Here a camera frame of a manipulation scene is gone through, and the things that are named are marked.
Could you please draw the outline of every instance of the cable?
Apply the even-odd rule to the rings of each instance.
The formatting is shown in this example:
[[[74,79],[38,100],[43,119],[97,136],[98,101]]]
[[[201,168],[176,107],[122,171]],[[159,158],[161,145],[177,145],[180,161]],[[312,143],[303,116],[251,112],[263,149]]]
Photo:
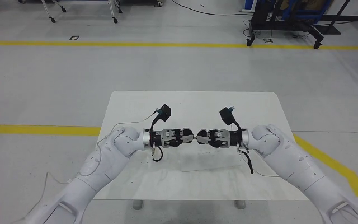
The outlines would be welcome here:
[[[349,24],[351,22],[356,22],[356,21],[347,21],[347,22],[338,22],[338,23],[334,23],[334,25],[339,25],[339,24]],[[329,26],[330,24],[318,24],[315,26]]]
[[[309,36],[309,32],[307,32],[307,34],[305,35],[299,35],[298,31],[297,31],[297,35],[292,35],[293,38],[301,38],[301,39],[306,39]]]
[[[100,147],[100,143],[101,143],[103,140],[107,139],[108,136],[110,136],[110,135],[112,134],[112,132],[114,131],[114,129],[115,129],[115,127],[116,127],[117,125],[119,125],[119,124],[135,124],[135,123],[144,122],[144,121],[146,121],[147,119],[149,119],[151,116],[153,116],[156,112],[157,112],[157,111],[154,111],[149,117],[145,118],[144,120],[140,120],[140,121],[138,121],[138,122],[122,122],[122,123],[117,123],[117,124],[115,124],[115,125],[113,126],[111,132],[110,132],[108,135],[106,135],[103,139],[101,139],[101,140],[99,140],[99,141],[97,142],[97,146],[98,146],[98,148],[100,149],[100,160],[99,160],[99,162],[98,162],[96,168],[95,168],[90,174],[83,175],[83,174],[81,174],[81,171],[79,171],[78,173],[79,173],[81,176],[90,176],[91,174],[93,174],[93,173],[97,170],[97,168],[100,166],[100,163],[101,163],[101,161],[102,161],[102,149],[101,149],[101,147]]]
[[[46,185],[47,185],[47,179],[48,179],[48,177],[49,177],[49,174],[50,174],[50,176],[51,176],[57,183],[59,183],[59,184],[68,184],[69,181],[70,181],[70,180],[69,180],[69,181],[66,182],[66,183],[62,183],[61,181],[57,180],[51,172],[47,172],[47,173],[46,173],[46,177],[45,177],[44,189],[43,189],[43,192],[41,193],[40,200],[39,200],[38,202],[36,202],[36,204],[35,204],[34,206],[32,206],[32,208],[28,211],[28,213],[27,213],[24,217],[20,218],[19,220],[16,220],[16,221],[11,222],[10,224],[13,224],[13,223],[16,223],[16,222],[20,222],[21,220],[24,220],[25,217],[26,217],[32,210],[34,210],[34,208],[41,202],[41,200],[42,200],[43,197],[44,197],[44,193],[45,193],[45,189],[46,189]]]
[[[256,170],[254,170],[255,173],[259,174],[260,176],[266,176],[268,178],[280,178],[280,176],[274,176],[274,175],[264,175],[264,174],[260,174],[259,172],[257,172]]]
[[[97,170],[97,168],[100,166],[100,163],[101,163],[101,160],[102,160],[102,149],[101,149],[101,147],[100,147],[100,142],[102,142],[104,139],[107,139],[108,136],[112,134],[112,132],[114,131],[114,129],[115,129],[115,127],[116,127],[117,125],[119,125],[119,124],[134,124],[134,123],[144,122],[144,121],[148,120],[151,116],[153,116],[155,113],[156,113],[156,111],[154,111],[153,114],[151,114],[150,116],[148,116],[148,117],[145,118],[144,120],[140,120],[140,121],[137,121],[137,122],[122,122],[122,123],[117,123],[117,124],[115,124],[115,125],[113,126],[111,132],[110,132],[109,134],[107,134],[103,139],[101,139],[101,140],[99,140],[99,141],[97,142],[97,146],[98,146],[99,149],[100,149],[100,160],[99,160],[98,165],[97,165],[97,167],[95,168],[95,170],[93,170],[90,174],[87,174],[87,175],[83,175],[83,174],[81,174],[81,172],[78,172],[78,174],[80,174],[81,176],[90,176],[91,174],[93,174],[93,173]],[[43,189],[43,192],[42,192],[42,194],[41,194],[40,200],[29,210],[29,212],[28,212],[24,217],[20,218],[19,220],[16,220],[16,221],[11,222],[10,224],[13,224],[13,223],[16,223],[16,222],[20,222],[21,220],[24,220],[25,217],[26,217],[32,210],[34,210],[34,208],[41,202],[42,198],[44,197],[44,193],[45,193],[45,189],[46,189],[46,185],[47,185],[47,179],[48,179],[49,174],[50,174],[50,176],[51,176],[57,183],[59,183],[59,184],[68,184],[69,181],[71,180],[71,179],[70,179],[67,183],[62,183],[62,182],[60,182],[59,180],[57,180],[57,179],[54,177],[54,175],[52,175],[52,173],[47,172],[47,173],[46,173],[46,178],[45,178],[44,189]]]
[[[178,6],[181,6],[183,8],[187,8],[188,10],[192,10],[194,12],[198,12],[198,13],[202,13],[202,14],[206,14],[206,15],[212,15],[212,16],[252,16],[252,14],[246,14],[246,13],[235,13],[235,14],[214,14],[214,13],[207,13],[207,12],[201,12],[198,10],[195,10],[193,8],[189,8],[186,6],[183,6],[182,4],[177,3],[176,1],[172,0],[172,2],[174,2],[175,4],[177,4]]]
[[[251,164],[251,159],[250,159],[250,157],[248,156],[248,154],[247,154],[246,152],[241,151],[241,150],[240,150],[240,152],[243,153],[243,154],[246,156],[248,167],[250,167],[250,172],[251,172],[251,174],[253,174],[253,168],[252,168],[252,164]]]
[[[159,162],[160,160],[162,160],[162,158],[163,158],[163,150],[162,150],[162,148],[160,147],[160,146],[157,146],[159,149],[160,149],[160,151],[161,151],[161,157],[160,157],[160,159],[159,160],[156,160],[156,159],[154,159],[153,158],[153,161],[154,162]]]

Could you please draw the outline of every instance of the table leg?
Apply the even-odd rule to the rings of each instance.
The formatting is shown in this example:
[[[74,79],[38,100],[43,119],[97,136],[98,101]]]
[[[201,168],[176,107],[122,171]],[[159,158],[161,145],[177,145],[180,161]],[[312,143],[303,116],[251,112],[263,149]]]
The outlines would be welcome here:
[[[134,210],[141,210],[142,207],[143,207],[142,200],[133,200],[133,209]]]
[[[235,204],[235,207],[240,210],[243,210],[244,208],[246,208],[246,204],[245,204],[244,200],[235,200],[234,204]]]

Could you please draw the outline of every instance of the yellow floor line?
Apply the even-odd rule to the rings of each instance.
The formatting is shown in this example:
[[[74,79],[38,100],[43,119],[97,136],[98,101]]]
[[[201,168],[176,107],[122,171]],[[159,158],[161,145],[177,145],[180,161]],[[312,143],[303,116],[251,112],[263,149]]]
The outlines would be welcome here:
[[[47,134],[55,136],[98,136],[101,127],[0,125],[0,134]]]
[[[323,162],[333,170],[337,171],[339,174],[344,176],[349,185],[351,186],[353,192],[358,197],[358,176],[345,165],[341,164],[340,162],[334,160],[329,155],[325,154],[318,148],[312,146],[310,143],[306,142],[296,134],[294,134],[296,143],[301,146],[304,150],[306,150],[309,154],[317,158],[319,161]]]
[[[10,46],[115,46],[115,47],[166,47],[166,48],[245,48],[246,44],[235,43],[154,43],[154,42],[83,42],[83,41],[0,41]],[[255,49],[314,50],[311,45],[253,44]],[[320,50],[358,50],[358,46],[321,46]]]
[[[98,136],[101,127],[80,126],[36,126],[36,125],[0,125],[0,134],[42,134],[59,136]],[[355,195],[358,197],[358,176],[345,165],[331,158],[318,148],[312,146],[294,134],[296,143],[309,154],[344,176]]]

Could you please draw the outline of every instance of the gray floor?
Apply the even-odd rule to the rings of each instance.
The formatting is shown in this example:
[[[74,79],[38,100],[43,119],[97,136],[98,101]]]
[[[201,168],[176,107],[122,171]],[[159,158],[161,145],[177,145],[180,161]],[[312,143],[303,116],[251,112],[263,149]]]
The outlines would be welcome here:
[[[234,0],[180,0],[212,13],[235,13]],[[113,24],[106,3],[0,2],[0,41],[147,41],[245,43],[242,20],[205,16],[167,0],[162,8],[123,6]],[[358,24],[339,25],[326,45],[355,45]],[[257,43],[269,32],[262,32]],[[312,45],[274,32],[275,44]],[[291,129],[358,172],[358,52],[213,48],[90,48],[0,46],[0,124],[100,126],[114,90],[272,91]],[[0,135],[0,223],[20,218],[38,200],[46,171],[71,178],[92,151],[96,137]],[[345,178],[319,166],[347,191]],[[50,181],[45,198],[62,186]],[[130,202],[96,200],[84,216],[92,223],[321,223],[311,202]]]

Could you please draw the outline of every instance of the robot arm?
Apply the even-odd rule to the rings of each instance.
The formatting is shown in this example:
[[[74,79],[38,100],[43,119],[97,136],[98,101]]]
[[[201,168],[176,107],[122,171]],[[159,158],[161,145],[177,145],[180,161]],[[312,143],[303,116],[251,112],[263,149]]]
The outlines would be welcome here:
[[[26,224],[81,224],[83,214],[95,195],[122,172],[137,150],[154,145],[176,147],[194,138],[189,129],[153,131],[154,124],[170,117],[170,108],[158,109],[150,129],[138,132],[133,127],[118,127],[101,140],[86,158],[77,176],[53,199],[39,204],[25,217]]]
[[[241,129],[232,116],[233,108],[224,108],[222,120],[235,123],[237,131],[202,130],[199,143],[213,147],[237,146],[255,150],[284,180],[298,188],[317,207],[326,224],[358,224],[358,200],[348,197],[315,164],[311,155],[274,125],[259,125],[252,131]]]

